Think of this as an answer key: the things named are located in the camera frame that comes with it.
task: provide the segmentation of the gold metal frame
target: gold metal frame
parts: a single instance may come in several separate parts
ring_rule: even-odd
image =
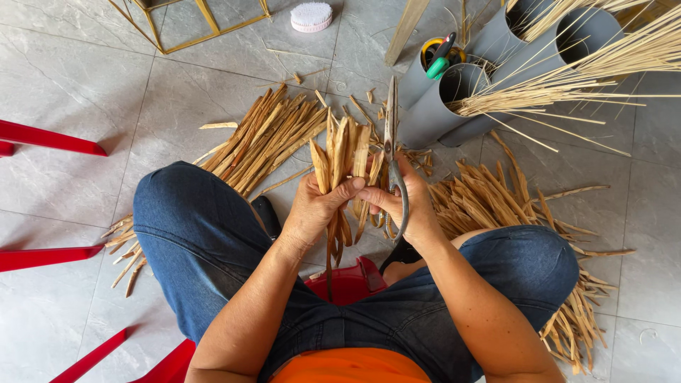
[[[195,0],[196,5],[198,5],[199,9],[201,10],[201,13],[203,13],[204,18],[206,19],[206,22],[208,25],[210,25],[210,29],[212,30],[212,33],[210,35],[205,35],[204,37],[199,37],[197,39],[188,41],[188,42],[183,42],[182,44],[176,45],[172,48],[164,49],[163,46],[161,45],[161,40],[159,39],[159,33],[156,31],[156,27],[154,26],[153,19],[151,18],[151,12],[157,8],[160,7],[165,7],[167,5],[177,3],[178,1],[182,0],[170,0],[166,3],[162,4],[157,4],[154,5],[153,7],[146,7],[145,5],[141,4],[139,0],[133,0],[135,4],[144,12],[144,16],[146,17],[146,21],[149,23],[149,27],[151,28],[151,33],[154,35],[154,40],[152,40],[141,28],[135,20],[132,19],[132,15],[130,14],[130,9],[127,6],[127,1],[128,0],[123,0],[123,5],[125,5],[125,10],[127,11],[124,12],[118,5],[116,5],[113,0],[109,0],[109,3],[113,5],[122,15],[125,17],[126,20],[132,24],[135,29],[137,29],[149,42],[156,47],[156,49],[163,55],[167,55],[168,53],[175,52],[176,50],[180,50],[182,48],[186,48],[188,46],[192,46],[195,44],[199,44],[200,42],[204,42],[206,40],[212,39],[214,37],[224,35],[225,33],[229,33],[235,29],[239,29],[241,27],[245,27],[249,24],[253,24],[256,21],[260,21],[264,18],[269,18],[272,20],[272,15],[270,14],[270,10],[267,8],[267,0],[258,0],[258,3],[260,3],[260,8],[262,8],[263,14],[260,16],[256,16],[250,20],[246,20],[244,22],[240,22],[237,25],[233,25],[231,27],[225,28],[225,29],[220,29],[217,26],[217,23],[215,22],[215,17],[213,17],[212,12],[210,11],[210,7],[208,7],[208,3],[206,0]]]

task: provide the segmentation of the black shoe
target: black shoe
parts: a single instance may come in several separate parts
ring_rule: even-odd
[[[404,237],[402,237],[399,241],[397,241],[397,245],[392,250],[392,253],[390,253],[385,261],[383,261],[379,272],[381,275],[383,275],[385,268],[393,262],[414,263],[421,258],[423,257],[418,254],[416,249],[414,249],[414,246],[412,246]]]
[[[276,217],[276,212],[272,207],[272,203],[265,196],[260,196],[251,202],[255,212],[262,219],[262,223],[265,225],[265,231],[270,236],[272,240],[275,240],[281,234],[281,225],[279,223],[279,218]]]

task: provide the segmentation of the hand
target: hand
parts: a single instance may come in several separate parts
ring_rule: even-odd
[[[338,208],[344,209],[347,201],[362,190],[363,186],[364,179],[354,177],[341,183],[329,194],[322,195],[315,173],[303,176],[279,240],[293,245],[299,250],[302,259],[305,252],[319,240]]]
[[[416,170],[411,167],[402,154],[395,153],[395,159],[400,166],[400,173],[405,180],[407,194],[409,195],[409,221],[405,230],[405,239],[414,246],[418,246],[420,243],[428,243],[434,239],[446,241],[445,234],[437,222],[435,210],[433,210],[430,202],[430,193],[426,181],[416,173]],[[378,187],[365,187],[358,193],[358,196],[371,203],[369,213],[378,214],[379,210],[383,209],[390,214],[399,228],[402,224],[402,198],[399,197],[400,192],[398,190],[395,190],[396,195],[393,196]]]

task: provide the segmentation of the person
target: person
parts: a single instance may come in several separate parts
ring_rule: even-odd
[[[355,195],[398,226],[399,197],[361,177],[321,195],[308,174],[272,241],[252,206],[197,166],[176,162],[140,181],[133,229],[197,344],[186,382],[562,382],[537,331],[577,281],[569,244],[532,225],[450,242],[425,180],[396,158],[409,195],[404,237],[423,259],[391,263],[388,288],[345,306],[305,286],[301,261]]]

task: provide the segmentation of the orange shirt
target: orange shirt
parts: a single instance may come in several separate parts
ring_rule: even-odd
[[[289,361],[270,383],[430,382],[402,354],[381,348],[335,348],[306,352]]]

